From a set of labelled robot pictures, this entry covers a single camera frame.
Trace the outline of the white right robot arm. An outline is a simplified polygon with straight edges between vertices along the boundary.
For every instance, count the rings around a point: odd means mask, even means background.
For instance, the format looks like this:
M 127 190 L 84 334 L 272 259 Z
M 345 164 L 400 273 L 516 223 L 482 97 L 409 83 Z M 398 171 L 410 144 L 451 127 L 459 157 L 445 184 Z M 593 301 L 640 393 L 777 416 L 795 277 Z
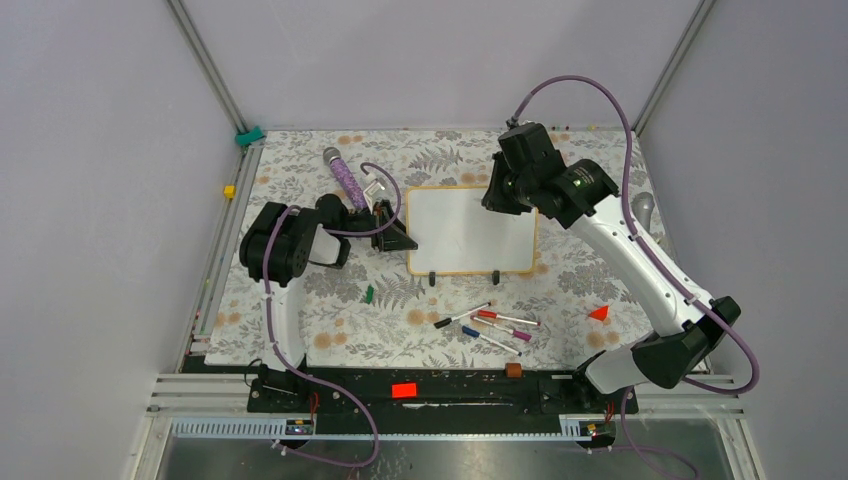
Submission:
M 512 128 L 498 145 L 482 206 L 511 215 L 537 210 L 577 235 L 616 273 L 652 326 L 640 340 L 578 368 L 577 405 L 597 412 L 626 387 L 678 385 L 739 318 L 738 303 L 715 298 L 690 280 L 635 222 L 604 169 L 589 159 L 566 164 L 542 125 Z

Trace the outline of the yellow framed whiteboard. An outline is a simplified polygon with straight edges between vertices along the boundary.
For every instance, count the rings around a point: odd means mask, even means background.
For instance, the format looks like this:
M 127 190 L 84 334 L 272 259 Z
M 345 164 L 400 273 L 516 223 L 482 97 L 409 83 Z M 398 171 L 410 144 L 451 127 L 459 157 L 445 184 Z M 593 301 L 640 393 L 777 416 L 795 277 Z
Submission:
M 523 274 L 536 266 L 538 214 L 485 209 L 483 186 L 413 187 L 405 195 L 407 253 L 416 276 Z

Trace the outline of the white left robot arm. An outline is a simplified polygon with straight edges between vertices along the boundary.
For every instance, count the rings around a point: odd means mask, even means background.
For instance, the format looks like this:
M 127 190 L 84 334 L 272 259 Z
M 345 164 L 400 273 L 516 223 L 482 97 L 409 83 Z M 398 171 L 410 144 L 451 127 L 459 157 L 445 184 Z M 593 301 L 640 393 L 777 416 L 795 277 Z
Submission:
M 347 208 L 334 194 L 321 196 L 312 208 L 267 202 L 250 224 L 238 258 L 260 289 L 266 339 L 262 363 L 268 369 L 285 372 L 305 367 L 301 277 L 309 266 L 342 269 L 353 238 L 368 238 L 379 252 L 418 249 L 387 200 L 358 210 Z

